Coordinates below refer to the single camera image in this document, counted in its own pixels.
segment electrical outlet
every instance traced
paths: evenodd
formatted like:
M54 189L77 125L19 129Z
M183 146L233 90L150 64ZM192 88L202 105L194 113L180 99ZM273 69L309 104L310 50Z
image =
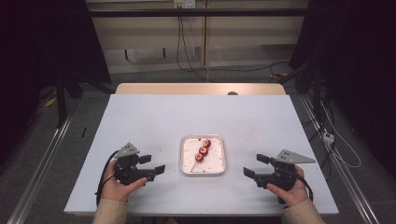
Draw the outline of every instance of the electrical outlet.
M184 8L195 8L195 0L184 0Z
M174 0L174 8L184 8L185 0Z
M331 145L334 142L334 135L332 135L330 133L324 133L323 134L323 142Z

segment white table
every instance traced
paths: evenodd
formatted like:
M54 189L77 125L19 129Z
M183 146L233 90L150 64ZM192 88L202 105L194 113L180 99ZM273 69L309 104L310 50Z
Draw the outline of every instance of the white table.
M191 177L180 169L186 134L219 134L226 170L220 176ZM283 205L244 176L243 167L271 174L256 154L274 157L287 149L315 159L288 95L112 95L64 211L92 216L97 184L107 158L131 142L152 155L138 168L166 165L165 173L135 191L129 213L136 216L280 216ZM318 163L300 165L322 215L338 209Z

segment cable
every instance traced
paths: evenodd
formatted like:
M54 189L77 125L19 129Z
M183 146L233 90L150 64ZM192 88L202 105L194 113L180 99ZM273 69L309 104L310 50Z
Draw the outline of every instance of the cable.
M299 175L297 173L294 173L294 172L287 171L287 170L283 170L283 169L282 169L282 171L287 173L287 174L289 174L289 175L291 175L291 176L293 176L294 178L299 179L301 182L303 182L304 185L308 188L309 199L312 202L314 201L314 192L312 191L311 187L309 187L308 182L306 182L306 180L301 175Z
M191 48L192 48L192 55L200 62L200 60L198 59L198 57L195 55L195 46L194 46L194 41L192 40L191 37L191 27L192 27L192 21L191 21L191 17L190 17L190 30L189 30L189 36L190 36L190 41L191 41ZM207 68L203 63L202 66L206 69L206 82L209 82L209 68Z
M334 157L337 158L338 160L340 160L344 165L349 166L351 168L359 168L361 167L361 158L359 157L358 153L356 153L356 151L353 149L353 147L341 136L341 134L339 132L337 132L337 130L335 129L334 125L332 124L332 122L330 121L330 116L327 113L326 108L324 107L323 103L320 102L321 106L324 108L324 112L326 114L327 119L329 120L330 124L332 125L332 128L334 129L334 131L337 133L337 135L346 143L347 146L349 146L349 148L352 150L352 152L356 155L356 157L359 160L359 164L358 165L351 165L349 163L347 163L346 161L344 161L338 154L336 154L333 149L330 147L330 145L328 143L325 143L329 146L329 149L332 151L332 153L334 153Z
M100 181L98 184L98 190L96 191L96 206L99 205L100 199L102 198L102 189L103 186L105 185L105 183L107 182L107 180L109 180L111 177L113 177L114 175L112 175L111 177L109 177L108 179L106 179L103 183L103 178L105 178L105 174L106 174L106 170L107 170L107 166L110 163L111 159L113 159L114 155L116 155L118 151L113 152L113 154L111 154L111 156L108 158L106 164L105 164L105 168L103 169L102 175L100 177Z
M189 63L190 69L191 70L185 70L180 66L180 63L178 61L178 49L180 46L180 35L183 37L183 43L184 43L184 52L186 54L187 57L187 62ZM177 41L177 65L178 67L182 70L182 71L188 71L188 72L193 72L196 76L198 76L199 78L205 79L204 77L201 77L198 73L196 73L196 70L192 68L191 63L190 63L190 58L189 58L189 54L187 53L187 47L186 47L186 41L184 39L184 25L183 25L183 18L178 17L178 41ZM216 82L214 80L211 80L209 78L207 78L207 81L210 82Z

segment hand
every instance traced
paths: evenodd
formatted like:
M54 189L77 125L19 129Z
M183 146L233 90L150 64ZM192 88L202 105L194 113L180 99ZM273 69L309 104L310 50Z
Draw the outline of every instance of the hand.
M110 179L108 179L108 181L103 186L102 198L120 201L120 202L127 202L129 195L133 191L146 185L148 179L143 177L136 180L134 183L125 186L120 182L118 182L116 177L113 176L116 165L117 165L117 161L112 161L107 167L104 181L107 180L108 178Z
M304 170L300 168L299 166L295 166L297 174L300 176L304 177ZM292 207L296 205L297 203L301 203L305 201L308 198L308 194L306 193L306 188L305 184L301 182L299 179L296 179L296 182L294 184L294 187L289 190L285 191L273 184L267 184L267 188L279 196L281 199L283 199L286 202L286 205L288 207Z

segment handheld controller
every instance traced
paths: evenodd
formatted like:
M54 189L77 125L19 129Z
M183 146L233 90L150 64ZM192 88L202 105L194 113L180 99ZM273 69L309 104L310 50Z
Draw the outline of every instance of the handheld controller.
M146 177L148 181L154 181L156 175L161 175L165 171L165 165L157 166L154 169L137 169L136 165L151 161L151 155L139 157L140 151L134 145L128 143L115 156L117 167L114 176L123 185L129 185L136 180Z
M244 175L254 179L258 188L267 189L267 184L273 184L285 191L291 190L294 187L296 178L300 178L296 173L295 163L315 162L315 160L285 149L282 150L276 158L269 158L262 154L257 154L257 161L271 164L275 168L275 171L272 174L263 175L256 174L254 171L244 167ZM279 197L278 202L281 204L285 203L285 201Z

